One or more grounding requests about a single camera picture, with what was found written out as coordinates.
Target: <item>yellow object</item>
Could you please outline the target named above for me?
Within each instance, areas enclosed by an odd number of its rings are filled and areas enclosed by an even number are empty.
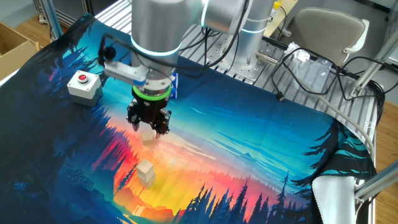
[[[39,52],[42,48],[40,47],[40,44],[38,42],[35,42],[36,45],[36,50]]]
[[[275,9],[275,10],[278,10],[278,8],[280,7],[280,5],[282,4],[282,1],[284,1],[284,0],[279,0],[279,1],[276,1],[276,2],[274,3],[274,9]]]

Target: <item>red button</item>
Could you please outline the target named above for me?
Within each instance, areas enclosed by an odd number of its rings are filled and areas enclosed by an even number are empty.
[[[86,83],[88,81],[88,78],[86,75],[79,75],[79,82],[80,83]]]

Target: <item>green ring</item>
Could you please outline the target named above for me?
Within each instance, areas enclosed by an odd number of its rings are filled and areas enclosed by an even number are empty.
[[[136,86],[133,86],[132,89],[137,94],[137,96],[141,97],[144,100],[148,100],[148,101],[163,100],[164,98],[168,97],[170,95],[170,93],[172,92],[172,87],[171,86],[169,86],[169,89],[164,94],[159,95],[159,96],[148,96],[148,95],[145,95],[141,91],[139,91],[139,89]]]

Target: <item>printed fabric mat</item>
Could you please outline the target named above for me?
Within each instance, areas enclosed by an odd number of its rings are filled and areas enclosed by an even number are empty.
[[[320,223],[314,178],[376,173],[331,116],[213,70],[180,75],[170,133],[142,142],[149,126],[134,132],[125,119],[131,86],[97,64],[106,33],[130,41],[84,15],[0,87],[0,223]],[[113,46],[128,64],[131,53]],[[77,70],[101,77],[93,108],[71,101]],[[150,189],[136,172],[143,159],[154,165]]]

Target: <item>cardboard box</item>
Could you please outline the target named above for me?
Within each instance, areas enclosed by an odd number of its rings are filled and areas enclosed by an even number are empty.
[[[21,68],[39,45],[0,22],[0,81]]]

